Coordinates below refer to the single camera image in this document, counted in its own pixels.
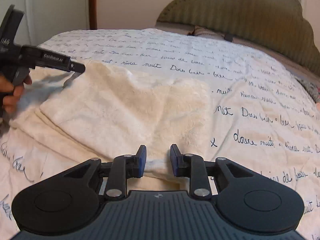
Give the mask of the person's left hand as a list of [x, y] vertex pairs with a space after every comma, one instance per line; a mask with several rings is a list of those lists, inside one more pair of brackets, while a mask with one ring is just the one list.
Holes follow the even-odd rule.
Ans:
[[1, 107], [7, 113], [14, 113], [17, 104], [24, 93], [24, 85], [31, 85], [32, 79], [28, 75], [20, 85], [14, 86], [1, 75]]

